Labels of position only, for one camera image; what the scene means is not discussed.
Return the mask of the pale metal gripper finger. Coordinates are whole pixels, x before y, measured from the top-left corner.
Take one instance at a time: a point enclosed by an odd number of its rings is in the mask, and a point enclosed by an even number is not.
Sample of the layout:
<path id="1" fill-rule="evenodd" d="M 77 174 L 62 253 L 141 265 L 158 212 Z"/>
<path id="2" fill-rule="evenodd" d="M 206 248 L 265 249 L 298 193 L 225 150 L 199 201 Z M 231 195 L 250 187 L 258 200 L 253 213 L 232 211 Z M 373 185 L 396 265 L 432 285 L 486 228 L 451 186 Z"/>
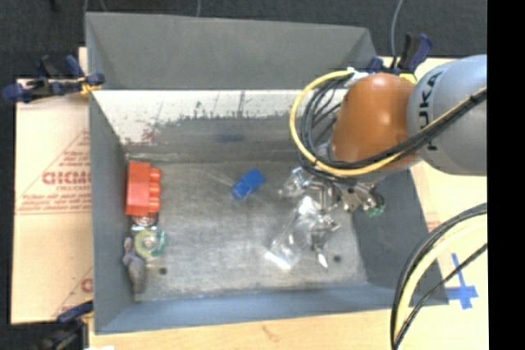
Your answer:
<path id="1" fill-rule="evenodd" d="M 333 202 L 332 184 L 318 178 L 310 179 L 307 185 L 308 194 L 320 206 L 330 206 Z"/>
<path id="2" fill-rule="evenodd" d="M 317 216 L 311 232 L 311 250 L 315 253 L 317 264 L 323 269 L 328 268 L 328 259 L 325 254 L 325 246 L 332 236 L 339 230 L 340 224 L 330 215 L 322 213 Z"/>

